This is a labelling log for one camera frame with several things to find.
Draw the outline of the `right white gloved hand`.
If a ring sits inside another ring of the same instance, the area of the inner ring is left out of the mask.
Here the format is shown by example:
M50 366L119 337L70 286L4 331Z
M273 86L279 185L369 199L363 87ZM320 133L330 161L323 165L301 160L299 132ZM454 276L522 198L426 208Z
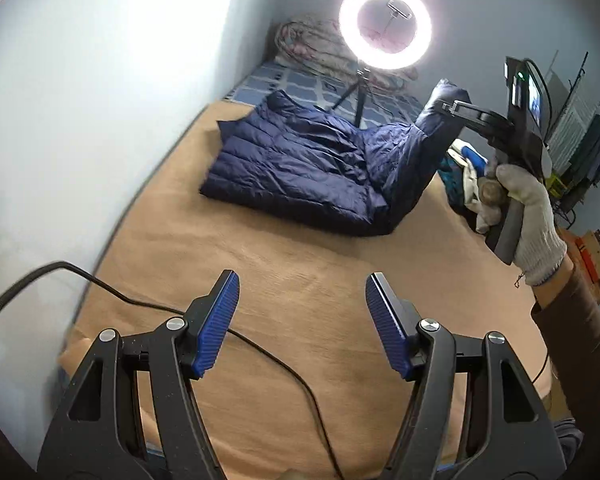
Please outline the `right white gloved hand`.
M567 255L567 245L555 228L547 190L533 174L516 165L498 165L495 177L509 197L524 206L513 264L524 274L528 286L543 285Z

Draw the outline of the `right brown sleeved forearm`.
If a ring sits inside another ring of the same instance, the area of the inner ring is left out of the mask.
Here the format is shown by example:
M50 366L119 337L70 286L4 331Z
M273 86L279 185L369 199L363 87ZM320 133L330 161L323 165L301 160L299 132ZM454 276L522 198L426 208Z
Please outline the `right brown sleeved forearm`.
M583 442L566 479L600 479L600 309L568 258L533 289L531 316Z

